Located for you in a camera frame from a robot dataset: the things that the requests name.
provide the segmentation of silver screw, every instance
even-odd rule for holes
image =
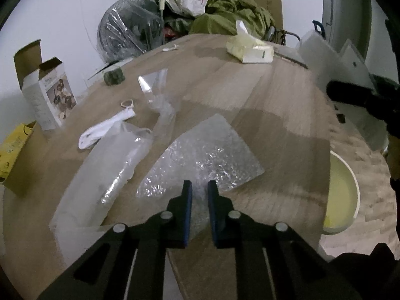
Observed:
[[[229,211],[227,216],[230,217],[231,219],[236,220],[241,217],[241,213],[237,210],[232,210],[232,211]]]
[[[173,213],[171,211],[163,211],[160,214],[162,220],[171,220],[173,218]]]
[[[285,222],[278,222],[275,224],[275,229],[280,232],[285,232],[288,230],[288,225]]]
[[[125,231],[125,224],[117,223],[116,225],[114,225],[114,227],[112,229],[116,233],[124,232]]]

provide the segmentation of yellow tissue pack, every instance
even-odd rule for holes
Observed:
[[[32,128],[20,124],[0,145],[0,182],[9,176],[17,157],[32,132]]]
[[[226,49],[242,63],[272,63],[274,48],[250,35],[243,21],[236,21],[237,35],[228,38]]]

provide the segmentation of wooden floor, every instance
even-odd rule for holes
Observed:
[[[347,131],[329,113],[331,149],[353,169],[357,177],[361,202],[355,222],[336,235],[323,235],[321,246],[328,255],[343,252],[370,254],[375,245],[385,242],[400,258],[396,234],[395,192],[389,184],[389,170],[380,152],[372,152],[356,130]]]

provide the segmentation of cardboard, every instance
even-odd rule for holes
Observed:
[[[43,148],[47,144],[47,139],[36,121],[27,126],[32,128],[32,132],[21,148],[8,177],[1,183],[19,196],[26,194],[29,186],[37,180],[34,171],[37,167],[33,162],[41,158]]]
[[[62,61],[54,57],[42,62],[41,41],[34,41],[14,55],[19,87],[33,107],[43,130],[63,125],[77,104]]]
[[[254,0],[260,7],[266,8],[271,13],[275,28],[283,29],[282,0]]]

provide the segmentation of yellow basin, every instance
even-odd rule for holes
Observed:
[[[350,166],[336,153],[330,152],[329,196],[324,234],[337,234],[348,228],[360,208],[360,189]]]

